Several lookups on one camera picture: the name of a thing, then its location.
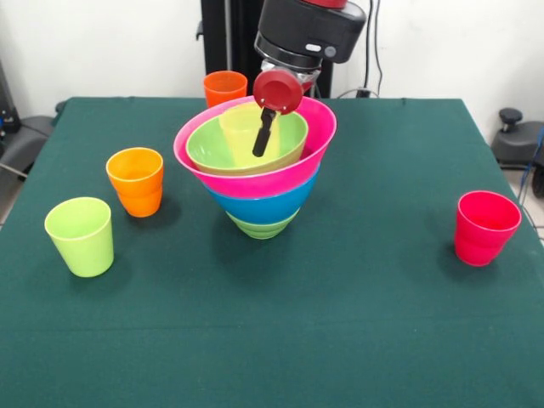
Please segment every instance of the blue bowl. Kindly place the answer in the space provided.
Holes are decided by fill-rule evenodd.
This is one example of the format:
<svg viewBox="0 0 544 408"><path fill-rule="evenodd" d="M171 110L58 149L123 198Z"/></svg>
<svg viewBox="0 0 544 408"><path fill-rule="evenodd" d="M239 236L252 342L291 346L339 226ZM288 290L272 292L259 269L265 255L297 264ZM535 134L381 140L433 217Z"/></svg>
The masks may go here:
<svg viewBox="0 0 544 408"><path fill-rule="evenodd" d="M312 177L296 189L271 197L233 198L206 188L215 201L233 217L250 224L274 224L291 217L304 204L319 171L318 168Z"/></svg>

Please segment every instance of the pink bowl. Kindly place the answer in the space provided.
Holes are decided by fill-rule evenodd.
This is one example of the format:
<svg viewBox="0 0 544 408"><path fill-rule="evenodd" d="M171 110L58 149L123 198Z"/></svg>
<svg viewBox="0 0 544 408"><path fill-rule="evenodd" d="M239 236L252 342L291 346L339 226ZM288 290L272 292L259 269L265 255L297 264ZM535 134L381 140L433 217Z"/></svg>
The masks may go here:
<svg viewBox="0 0 544 408"><path fill-rule="evenodd" d="M337 130L337 119L332 110L320 101L304 98L297 112L309 125L308 139L300 161L269 173L232 177L203 173L196 168L185 152L189 136L204 122L227 109L251 102L252 96L240 98L203 111L185 123L173 142L173 153L178 161L191 171L202 183L215 192L234 198L261 198L276 196L296 189L317 171L321 159Z"/></svg>

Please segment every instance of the white wall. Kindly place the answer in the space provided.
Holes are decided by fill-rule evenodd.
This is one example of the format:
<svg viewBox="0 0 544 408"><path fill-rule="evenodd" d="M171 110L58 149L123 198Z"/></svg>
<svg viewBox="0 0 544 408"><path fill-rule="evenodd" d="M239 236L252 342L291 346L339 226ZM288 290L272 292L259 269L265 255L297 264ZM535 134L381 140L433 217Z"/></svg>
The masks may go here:
<svg viewBox="0 0 544 408"><path fill-rule="evenodd" d="M544 119L544 1L382 2L382 96L463 98L487 138L503 106ZM200 96L200 18L200 0L0 0L0 58L22 115L72 95ZM334 94L363 68L361 40Z"/></svg>
<svg viewBox="0 0 544 408"><path fill-rule="evenodd" d="M382 0L380 14L383 97L462 98L488 140L502 107L544 120L544 1ZM337 68L337 93L362 83L364 52Z"/></svg>
<svg viewBox="0 0 544 408"><path fill-rule="evenodd" d="M201 96L200 0L0 0L0 59L22 116L74 95Z"/></svg>

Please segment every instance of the floor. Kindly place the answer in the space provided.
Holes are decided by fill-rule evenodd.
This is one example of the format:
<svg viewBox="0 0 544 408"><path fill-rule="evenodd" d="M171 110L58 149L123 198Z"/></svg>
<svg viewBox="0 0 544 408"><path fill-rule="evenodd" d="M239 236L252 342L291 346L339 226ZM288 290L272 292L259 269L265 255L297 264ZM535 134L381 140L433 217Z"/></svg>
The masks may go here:
<svg viewBox="0 0 544 408"><path fill-rule="evenodd" d="M504 172L504 176L508 180L510 187L512 187L512 190L516 195L519 193L522 175L523 172ZM533 190L529 187L527 197L524 201L524 207L527 213L529 213L533 219L539 236L544 239L544 199L536 198L533 195Z"/></svg>
<svg viewBox="0 0 544 408"><path fill-rule="evenodd" d="M0 170L0 230L22 188L23 182L19 181L17 176Z"/></svg>
<svg viewBox="0 0 544 408"><path fill-rule="evenodd" d="M517 195L522 173L508 171L504 172L504 175L512 187L512 190ZM23 183L19 181L16 176L0 170L0 230L2 229L5 220L8 218L9 211L17 200L17 196L22 190L22 187ZM535 225L543 227L539 232L540 236L544 238L544 199L539 200L535 198L531 188L529 188L524 206L533 218Z"/></svg>

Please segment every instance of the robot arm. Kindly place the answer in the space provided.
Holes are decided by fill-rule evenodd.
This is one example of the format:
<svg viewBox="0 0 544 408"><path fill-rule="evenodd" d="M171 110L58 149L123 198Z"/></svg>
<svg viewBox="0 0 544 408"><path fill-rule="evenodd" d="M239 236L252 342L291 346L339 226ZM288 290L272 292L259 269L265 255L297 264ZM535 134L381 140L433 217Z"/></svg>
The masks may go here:
<svg viewBox="0 0 544 408"><path fill-rule="evenodd" d="M276 114L298 108L321 72L321 62L349 60L366 15L348 0L265 0L255 49L263 57L253 96L263 127L253 154L264 154Z"/></svg>

